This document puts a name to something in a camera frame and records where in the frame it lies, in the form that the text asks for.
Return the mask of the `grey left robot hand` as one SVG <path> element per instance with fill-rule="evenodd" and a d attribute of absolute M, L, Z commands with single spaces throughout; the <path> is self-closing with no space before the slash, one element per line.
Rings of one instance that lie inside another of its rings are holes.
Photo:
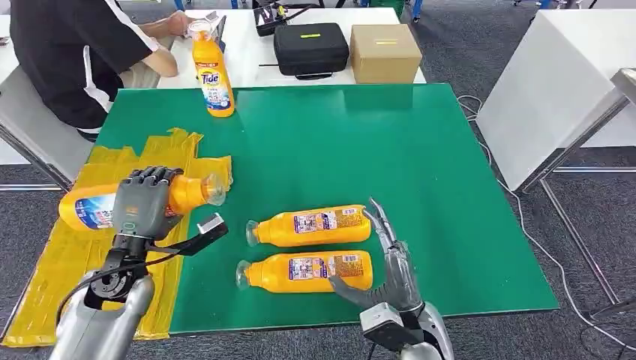
<path fill-rule="evenodd" d="M 182 216 L 167 210 L 170 185 L 184 171 L 148 166 L 133 170 L 118 185 L 112 213 L 115 233 L 161 241 Z"/>

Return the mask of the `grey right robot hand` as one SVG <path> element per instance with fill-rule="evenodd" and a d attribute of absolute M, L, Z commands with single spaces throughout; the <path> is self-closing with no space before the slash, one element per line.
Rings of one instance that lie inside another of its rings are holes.
<path fill-rule="evenodd" d="M 423 300 L 410 252 L 406 243 L 398 240 L 384 208 L 372 197 L 369 203 L 373 209 L 363 208 L 362 213 L 378 235 L 384 253 L 385 280 L 369 290 L 354 288 L 339 275 L 329 277 L 329 283 L 336 294 L 363 310 L 385 302 L 400 312 L 414 311 L 423 305 Z"/>

